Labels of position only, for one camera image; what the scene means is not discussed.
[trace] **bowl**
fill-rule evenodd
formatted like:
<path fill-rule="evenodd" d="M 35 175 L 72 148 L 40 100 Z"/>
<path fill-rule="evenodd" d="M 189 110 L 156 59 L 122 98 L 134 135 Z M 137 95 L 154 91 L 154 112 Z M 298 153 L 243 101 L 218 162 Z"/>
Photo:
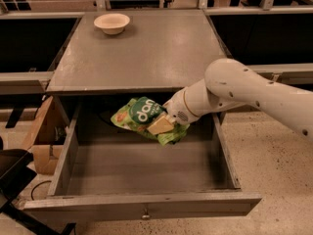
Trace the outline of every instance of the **bowl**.
<path fill-rule="evenodd" d="M 94 25 L 100 28 L 105 34 L 116 35 L 124 31 L 130 19 L 123 14 L 105 14 L 94 21 Z"/>

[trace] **floor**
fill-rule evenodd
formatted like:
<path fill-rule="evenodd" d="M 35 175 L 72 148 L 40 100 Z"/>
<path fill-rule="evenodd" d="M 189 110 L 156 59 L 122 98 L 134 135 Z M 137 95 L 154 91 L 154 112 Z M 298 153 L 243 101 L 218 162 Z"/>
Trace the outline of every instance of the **floor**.
<path fill-rule="evenodd" d="M 96 10 L 94 0 L 28 1 L 33 11 Z M 182 1 L 185 6 L 194 5 L 193 0 Z M 0 111 L 0 135 L 5 148 L 18 148 L 31 126 L 35 109 L 25 111 L 13 129 L 4 127 L 9 114 L 10 110 Z M 76 234 L 312 234 L 313 143 L 261 112 L 228 113 L 223 132 L 243 190 L 258 192 L 263 197 L 249 215 L 78 223 Z M 29 199 L 31 186 L 45 179 L 39 175 L 21 195 L 22 199 Z M 60 224 L 49 225 L 61 230 Z M 0 235 L 32 234 L 3 214 L 0 227 Z"/>

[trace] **gray table surface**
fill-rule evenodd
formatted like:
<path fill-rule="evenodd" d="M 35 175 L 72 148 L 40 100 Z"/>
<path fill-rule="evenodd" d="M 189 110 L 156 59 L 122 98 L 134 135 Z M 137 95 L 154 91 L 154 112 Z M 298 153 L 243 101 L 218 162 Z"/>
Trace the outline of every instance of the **gray table surface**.
<path fill-rule="evenodd" d="M 49 84 L 49 94 L 85 95 L 175 91 L 203 78 L 225 57 L 201 10 L 138 10 L 119 13 L 130 24 L 105 35 L 86 13 Z"/>

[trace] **drawer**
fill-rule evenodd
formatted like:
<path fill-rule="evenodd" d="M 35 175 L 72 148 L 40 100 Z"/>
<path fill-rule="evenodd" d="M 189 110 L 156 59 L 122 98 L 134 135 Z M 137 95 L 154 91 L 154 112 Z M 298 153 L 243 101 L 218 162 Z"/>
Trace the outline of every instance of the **drawer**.
<path fill-rule="evenodd" d="M 27 202 L 25 211 L 67 221 L 229 216 L 246 215 L 261 200 L 241 190 L 218 115 L 162 147 L 111 125 L 110 116 L 133 96 L 83 98 L 47 199 Z M 147 96 L 159 103 L 170 97 Z"/>

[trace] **snack package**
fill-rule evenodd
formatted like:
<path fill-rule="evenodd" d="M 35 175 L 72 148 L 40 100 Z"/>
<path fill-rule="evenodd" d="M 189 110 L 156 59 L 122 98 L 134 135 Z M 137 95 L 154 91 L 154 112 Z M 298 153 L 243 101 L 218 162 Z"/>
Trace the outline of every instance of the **snack package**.
<path fill-rule="evenodd" d="M 131 99 L 111 117 L 111 121 L 118 127 L 155 139 L 162 146 L 177 143 L 186 136 L 189 127 L 189 124 L 175 122 L 163 106 L 147 97 Z"/>

